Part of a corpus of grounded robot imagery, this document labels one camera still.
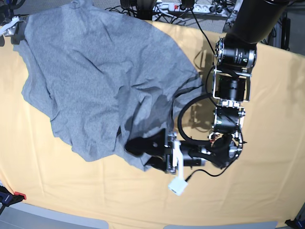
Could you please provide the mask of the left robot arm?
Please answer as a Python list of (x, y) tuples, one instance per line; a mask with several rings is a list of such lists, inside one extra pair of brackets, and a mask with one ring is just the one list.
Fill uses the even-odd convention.
[[(225, 171), (241, 154), (244, 146), (243, 102), (250, 100), (252, 70), (257, 60), (257, 44), (275, 26), (287, 0), (245, 0), (239, 6), (233, 26), (216, 43), (215, 63), (207, 74), (213, 85), (206, 93), (187, 103), (177, 118), (179, 134), (165, 129), (149, 137), (128, 141), (125, 149), (133, 156), (150, 155), (147, 165), (165, 173), (181, 173), (184, 167), (202, 170), (211, 162)], [(190, 138), (182, 127), (184, 113), (195, 103), (208, 99), (214, 105), (212, 132), (207, 140)]]

